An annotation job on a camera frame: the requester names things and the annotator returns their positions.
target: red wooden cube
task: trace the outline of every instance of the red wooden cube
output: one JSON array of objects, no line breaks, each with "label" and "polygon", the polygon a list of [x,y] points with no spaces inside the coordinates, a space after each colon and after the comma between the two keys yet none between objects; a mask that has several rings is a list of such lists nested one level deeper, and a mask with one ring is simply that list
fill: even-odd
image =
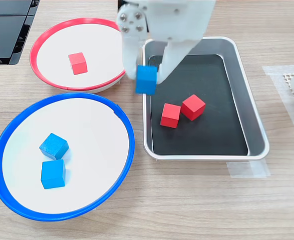
[{"label": "red wooden cube", "polygon": [[206,104],[196,95],[188,97],[182,102],[181,112],[188,119],[193,121],[205,110]]},{"label": "red wooden cube", "polygon": [[74,75],[88,72],[86,59],[82,52],[68,55]]},{"label": "red wooden cube", "polygon": [[160,125],[175,129],[178,125],[180,109],[180,106],[165,103]]}]

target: blue wooden cube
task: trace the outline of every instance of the blue wooden cube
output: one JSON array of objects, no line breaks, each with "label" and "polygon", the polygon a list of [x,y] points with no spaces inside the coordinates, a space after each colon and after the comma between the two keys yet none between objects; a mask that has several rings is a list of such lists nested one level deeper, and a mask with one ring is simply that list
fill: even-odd
[{"label": "blue wooden cube", "polygon": [[136,93],[153,95],[157,85],[157,67],[137,67]]},{"label": "blue wooden cube", "polygon": [[62,158],[69,146],[66,140],[51,133],[39,148],[44,155],[57,160]]},{"label": "blue wooden cube", "polygon": [[41,183],[44,189],[65,186],[66,168],[62,159],[44,161],[41,168]]}]

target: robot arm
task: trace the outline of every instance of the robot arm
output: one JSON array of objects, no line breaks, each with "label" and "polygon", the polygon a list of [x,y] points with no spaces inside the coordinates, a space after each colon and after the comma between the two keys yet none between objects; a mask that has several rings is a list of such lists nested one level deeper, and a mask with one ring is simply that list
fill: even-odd
[{"label": "robot arm", "polygon": [[118,12],[117,24],[123,39],[123,65],[136,79],[140,48],[151,38],[167,42],[157,73],[162,83],[207,29],[216,0],[131,0]]}]

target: wooden table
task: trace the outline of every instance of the wooden table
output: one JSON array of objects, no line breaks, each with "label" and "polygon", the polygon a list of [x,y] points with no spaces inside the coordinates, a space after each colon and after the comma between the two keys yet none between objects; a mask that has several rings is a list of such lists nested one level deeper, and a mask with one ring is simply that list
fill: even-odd
[{"label": "wooden table", "polygon": [[[41,1],[17,65],[0,66],[0,134],[22,110],[61,93],[29,65],[37,37],[79,17],[115,20],[117,1]],[[155,161],[142,146],[142,99],[127,78],[101,93],[119,104],[136,136],[125,181],[104,204],[63,222],[36,222],[0,200],[0,240],[294,240],[294,125],[262,66],[294,64],[294,0],[218,1],[207,36],[233,39],[267,130],[271,176],[231,178],[225,162]]]}]

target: metal tray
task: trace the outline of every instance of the metal tray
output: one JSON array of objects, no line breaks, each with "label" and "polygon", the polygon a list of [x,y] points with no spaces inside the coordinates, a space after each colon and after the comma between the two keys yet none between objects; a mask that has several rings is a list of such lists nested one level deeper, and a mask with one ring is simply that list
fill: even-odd
[{"label": "metal tray", "polygon": [[[166,44],[147,41],[143,64],[159,66]],[[206,103],[199,118],[181,115],[177,128],[160,126],[164,103],[181,105],[195,94]],[[143,95],[146,152],[157,160],[248,161],[270,149],[236,44],[204,37],[156,88]]]}]

